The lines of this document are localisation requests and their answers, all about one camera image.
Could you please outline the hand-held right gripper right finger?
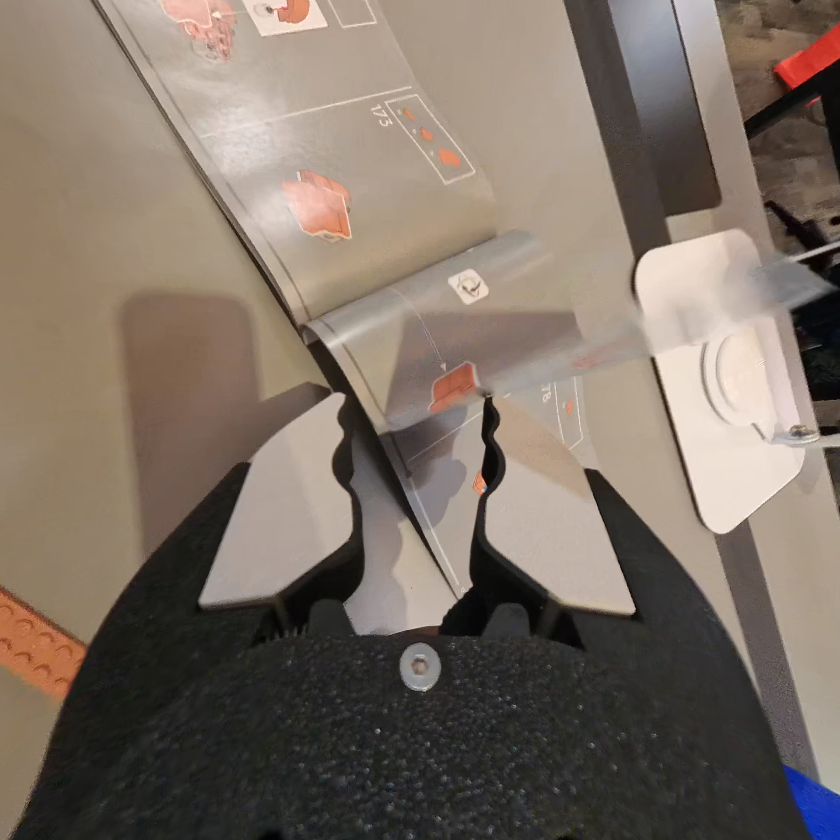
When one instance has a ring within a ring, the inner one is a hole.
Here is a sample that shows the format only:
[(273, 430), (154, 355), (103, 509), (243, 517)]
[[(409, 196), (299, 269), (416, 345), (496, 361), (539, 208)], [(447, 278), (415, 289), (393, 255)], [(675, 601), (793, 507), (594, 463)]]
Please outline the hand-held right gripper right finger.
[(636, 605), (585, 468), (518, 403), (485, 401), (485, 457), (469, 555), (474, 589), (539, 617), (553, 602), (630, 617)]

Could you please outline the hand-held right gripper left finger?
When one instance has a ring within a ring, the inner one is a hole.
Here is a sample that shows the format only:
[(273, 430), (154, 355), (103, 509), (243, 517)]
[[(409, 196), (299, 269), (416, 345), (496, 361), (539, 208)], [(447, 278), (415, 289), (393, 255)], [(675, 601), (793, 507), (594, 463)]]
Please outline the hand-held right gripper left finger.
[(274, 602), (307, 611), (358, 589), (364, 540), (353, 430), (346, 396), (333, 393), (256, 451), (198, 597), (202, 609)]

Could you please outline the grey instruction booklet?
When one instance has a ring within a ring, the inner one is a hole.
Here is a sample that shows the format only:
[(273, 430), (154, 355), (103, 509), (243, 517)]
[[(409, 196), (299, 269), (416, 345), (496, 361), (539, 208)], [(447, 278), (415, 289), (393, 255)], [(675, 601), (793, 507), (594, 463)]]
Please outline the grey instruction booklet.
[(561, 417), (580, 419), (588, 364), (644, 349), (637, 318), (573, 308), (549, 234), (499, 227), (475, 144), (377, 2), (96, 6), (465, 594), (485, 399), (512, 399), (574, 453)]

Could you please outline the blue plastic bin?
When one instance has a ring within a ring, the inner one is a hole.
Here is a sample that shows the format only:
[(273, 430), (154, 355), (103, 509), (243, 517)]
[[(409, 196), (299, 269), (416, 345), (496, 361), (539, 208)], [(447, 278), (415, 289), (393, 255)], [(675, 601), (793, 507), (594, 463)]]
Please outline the blue plastic bin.
[(839, 839), (839, 794), (787, 765), (794, 800), (813, 839)]

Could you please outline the grey desk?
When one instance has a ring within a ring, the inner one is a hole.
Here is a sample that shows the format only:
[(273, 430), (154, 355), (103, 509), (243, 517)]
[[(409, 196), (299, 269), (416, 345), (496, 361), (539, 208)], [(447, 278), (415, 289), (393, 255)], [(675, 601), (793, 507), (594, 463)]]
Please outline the grey desk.
[[(2, 587), (89, 643), (146, 557), (323, 378), (91, 2), (2, 2)], [(714, 539), (650, 363), (584, 381), (597, 462), (749, 656), (782, 753), (835, 786), (827, 683), (783, 593), (831, 481)]]

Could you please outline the long orange studded plate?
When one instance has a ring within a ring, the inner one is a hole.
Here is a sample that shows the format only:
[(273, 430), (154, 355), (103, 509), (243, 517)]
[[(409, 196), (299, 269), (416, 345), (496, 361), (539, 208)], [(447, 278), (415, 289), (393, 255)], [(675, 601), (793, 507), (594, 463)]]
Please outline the long orange studded plate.
[(1, 666), (27, 686), (63, 702), (88, 648), (32, 606), (1, 590)]

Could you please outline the red orange plastic piece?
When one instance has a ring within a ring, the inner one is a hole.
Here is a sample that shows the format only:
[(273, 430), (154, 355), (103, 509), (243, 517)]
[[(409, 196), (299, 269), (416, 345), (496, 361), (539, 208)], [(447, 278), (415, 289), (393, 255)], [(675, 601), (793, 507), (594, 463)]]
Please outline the red orange plastic piece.
[(793, 90), (838, 60), (839, 34), (838, 28), (835, 28), (814, 44), (783, 59), (774, 66), (773, 73), (788, 89)]

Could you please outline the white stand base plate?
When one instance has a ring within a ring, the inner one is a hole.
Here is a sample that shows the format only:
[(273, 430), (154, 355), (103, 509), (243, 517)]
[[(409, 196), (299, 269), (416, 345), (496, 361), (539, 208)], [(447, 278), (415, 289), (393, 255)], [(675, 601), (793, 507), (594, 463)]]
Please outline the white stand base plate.
[(634, 291), (699, 518), (730, 532), (802, 470), (783, 328), (827, 284), (785, 258), (764, 265), (730, 228), (649, 250)]

